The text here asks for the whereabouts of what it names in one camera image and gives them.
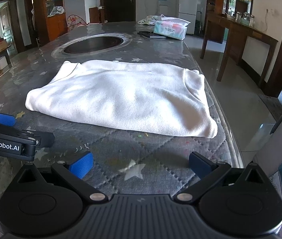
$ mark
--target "white refrigerator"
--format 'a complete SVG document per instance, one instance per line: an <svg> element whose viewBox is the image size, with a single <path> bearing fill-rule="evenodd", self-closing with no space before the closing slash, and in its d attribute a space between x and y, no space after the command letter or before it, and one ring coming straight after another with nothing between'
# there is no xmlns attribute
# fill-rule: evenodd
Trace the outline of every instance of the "white refrigerator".
<svg viewBox="0 0 282 239"><path fill-rule="evenodd" d="M194 34L197 0L177 0L177 17L191 22L187 27L186 33Z"/></svg>

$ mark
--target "wooden counter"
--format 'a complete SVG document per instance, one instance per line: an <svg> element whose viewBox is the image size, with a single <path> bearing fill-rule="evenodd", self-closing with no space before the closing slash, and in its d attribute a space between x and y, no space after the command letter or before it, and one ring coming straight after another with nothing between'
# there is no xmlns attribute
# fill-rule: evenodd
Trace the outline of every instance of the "wooden counter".
<svg viewBox="0 0 282 239"><path fill-rule="evenodd" d="M263 68L263 71L262 71L262 74L261 74L261 78L260 78L260 81L258 83L258 86L260 87L262 81L264 80L264 78L267 74L268 68L270 67L270 64L271 64L271 61L272 61L272 58L273 58L273 55L274 55L274 51L275 51L275 48L276 48L278 41L276 39L260 32L259 30L256 30L256 29L251 28L251 27L246 26L246 25L243 25L241 23L236 23L233 20L229 20L229 19L222 17L220 15L211 13L211 14L208 14L208 16L207 16L204 41L203 41L203 46L202 46L201 56L200 56L201 59L204 58L207 40L209 39L209 36L210 36L210 32L211 32L211 30L209 29L210 23L214 23L214 24L220 25L221 27L228 28L228 39L227 39L227 42L226 42L226 46L225 46L225 50L224 50L219 74L216 78L217 81L222 80L222 77L223 77L223 74L224 74L224 71L225 71L225 68L226 68L226 64L228 62L228 57L229 57L229 53L230 53L230 50L231 50L231 46L233 45L233 42L236 38L235 34L239 33L240 35L238 35L238 36L243 37L243 42L244 42L244 46L243 46L243 49L241 49L241 51L240 51L238 61L240 61L242 59L246 39L247 39L248 36L270 45L270 48L269 48L268 54L267 54L267 58L266 58L266 62L265 62L265 65L264 65L264 68Z"/></svg>

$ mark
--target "tissue package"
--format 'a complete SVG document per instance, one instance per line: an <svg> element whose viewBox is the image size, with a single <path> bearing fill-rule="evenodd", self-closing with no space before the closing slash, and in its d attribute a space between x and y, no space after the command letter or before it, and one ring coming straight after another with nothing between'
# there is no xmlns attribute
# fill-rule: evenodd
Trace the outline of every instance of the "tissue package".
<svg viewBox="0 0 282 239"><path fill-rule="evenodd" d="M187 29L186 26L172 21L156 21L153 32L167 37L184 40Z"/></svg>

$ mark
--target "floor mat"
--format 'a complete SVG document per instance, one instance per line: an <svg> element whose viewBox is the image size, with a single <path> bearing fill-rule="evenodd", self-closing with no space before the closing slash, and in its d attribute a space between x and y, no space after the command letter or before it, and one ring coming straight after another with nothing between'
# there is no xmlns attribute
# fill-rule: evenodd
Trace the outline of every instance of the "floor mat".
<svg viewBox="0 0 282 239"><path fill-rule="evenodd" d="M279 117L282 115L282 104L279 102L278 98L269 97L264 94L258 95L262 102L266 105L273 118L278 121Z"/></svg>

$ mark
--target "folded clothing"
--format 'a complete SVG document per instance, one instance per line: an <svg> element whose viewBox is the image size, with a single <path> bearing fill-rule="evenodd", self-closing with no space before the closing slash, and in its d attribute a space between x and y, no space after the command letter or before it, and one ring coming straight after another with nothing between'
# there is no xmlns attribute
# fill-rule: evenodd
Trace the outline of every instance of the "folded clothing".
<svg viewBox="0 0 282 239"><path fill-rule="evenodd" d="M204 75L160 63L65 61L26 107L59 119L171 136L213 138Z"/></svg>

